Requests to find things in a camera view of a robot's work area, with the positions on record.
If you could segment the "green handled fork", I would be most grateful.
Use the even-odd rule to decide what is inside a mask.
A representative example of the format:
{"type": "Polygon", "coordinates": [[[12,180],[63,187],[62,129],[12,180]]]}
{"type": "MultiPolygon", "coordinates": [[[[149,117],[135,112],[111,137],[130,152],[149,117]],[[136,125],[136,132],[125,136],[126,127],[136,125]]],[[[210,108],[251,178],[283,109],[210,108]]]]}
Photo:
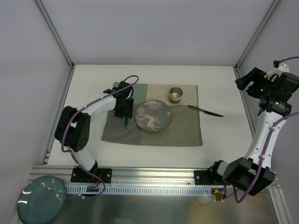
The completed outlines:
{"type": "Polygon", "coordinates": [[[124,124],[124,128],[128,127],[128,117],[125,117],[125,124],[124,124]]]}

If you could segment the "grey reindeer plate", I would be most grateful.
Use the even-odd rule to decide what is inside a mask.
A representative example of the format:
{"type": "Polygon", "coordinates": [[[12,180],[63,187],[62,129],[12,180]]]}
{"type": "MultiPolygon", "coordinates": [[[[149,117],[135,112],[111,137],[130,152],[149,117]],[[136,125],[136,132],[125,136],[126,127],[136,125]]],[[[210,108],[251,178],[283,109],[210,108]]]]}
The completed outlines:
{"type": "Polygon", "coordinates": [[[160,100],[146,100],[135,110],[135,122],[144,131],[158,133],[171,123],[170,107],[160,100]]]}

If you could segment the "black table knife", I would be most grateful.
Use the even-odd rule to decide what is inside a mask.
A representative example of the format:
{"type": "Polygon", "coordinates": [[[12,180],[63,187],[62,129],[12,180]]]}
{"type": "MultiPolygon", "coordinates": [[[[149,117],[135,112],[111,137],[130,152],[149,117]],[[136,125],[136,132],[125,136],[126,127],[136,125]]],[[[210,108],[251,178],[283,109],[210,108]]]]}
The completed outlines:
{"type": "Polygon", "coordinates": [[[210,116],[224,117],[223,115],[220,115],[220,114],[217,114],[217,113],[214,113],[214,112],[210,112],[210,111],[207,111],[207,110],[203,110],[203,109],[200,109],[200,108],[192,106],[192,105],[188,105],[188,107],[192,110],[196,110],[198,112],[203,112],[204,114],[207,114],[207,115],[210,115],[210,116]]]}

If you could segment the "metal cup with cork base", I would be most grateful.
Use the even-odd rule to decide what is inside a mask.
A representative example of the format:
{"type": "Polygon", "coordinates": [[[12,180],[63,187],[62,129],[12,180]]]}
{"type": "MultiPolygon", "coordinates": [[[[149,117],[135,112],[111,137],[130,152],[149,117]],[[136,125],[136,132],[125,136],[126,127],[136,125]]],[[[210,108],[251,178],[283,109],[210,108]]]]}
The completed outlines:
{"type": "Polygon", "coordinates": [[[183,96],[183,90],[179,87],[172,87],[169,91],[169,101],[178,104],[183,96]]]}

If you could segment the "green beige cloth placemat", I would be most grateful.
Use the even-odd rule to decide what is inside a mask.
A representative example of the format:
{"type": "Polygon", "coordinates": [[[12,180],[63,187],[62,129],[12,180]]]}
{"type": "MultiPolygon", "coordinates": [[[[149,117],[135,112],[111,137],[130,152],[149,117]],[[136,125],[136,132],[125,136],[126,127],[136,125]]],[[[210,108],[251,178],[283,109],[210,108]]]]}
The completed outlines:
{"type": "Polygon", "coordinates": [[[135,84],[133,117],[118,118],[107,113],[102,141],[140,146],[198,147],[202,146],[198,106],[198,87],[178,85],[183,91],[180,102],[170,102],[173,84],[135,84]]]}

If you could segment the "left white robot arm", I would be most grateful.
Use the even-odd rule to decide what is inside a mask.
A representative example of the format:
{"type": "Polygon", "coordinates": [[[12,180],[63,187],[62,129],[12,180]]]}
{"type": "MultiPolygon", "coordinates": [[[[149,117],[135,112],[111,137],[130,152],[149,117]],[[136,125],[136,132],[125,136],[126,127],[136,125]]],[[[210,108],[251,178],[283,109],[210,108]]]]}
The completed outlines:
{"type": "Polygon", "coordinates": [[[81,109],[67,106],[63,109],[54,137],[61,144],[64,153],[70,153],[82,169],[81,176],[93,182],[98,176],[96,160],[85,149],[93,121],[104,113],[113,110],[118,118],[130,119],[133,116],[133,85],[121,81],[117,87],[103,91],[102,96],[81,109]]]}

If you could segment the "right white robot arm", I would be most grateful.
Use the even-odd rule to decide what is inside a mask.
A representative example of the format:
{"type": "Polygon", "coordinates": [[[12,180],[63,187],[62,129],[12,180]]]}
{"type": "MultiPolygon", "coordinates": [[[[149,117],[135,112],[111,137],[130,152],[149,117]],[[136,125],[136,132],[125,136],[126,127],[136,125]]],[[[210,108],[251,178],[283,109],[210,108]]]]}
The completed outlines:
{"type": "Polygon", "coordinates": [[[294,115],[287,101],[299,88],[299,78],[289,72],[288,65],[279,63],[268,73],[254,68],[235,83],[239,90],[259,99],[256,130],[245,156],[231,163],[216,161],[209,179],[213,184],[225,182],[234,190],[243,191],[243,196],[236,199],[241,203],[247,195],[256,195],[275,179],[271,171],[272,152],[283,125],[294,115]]]}

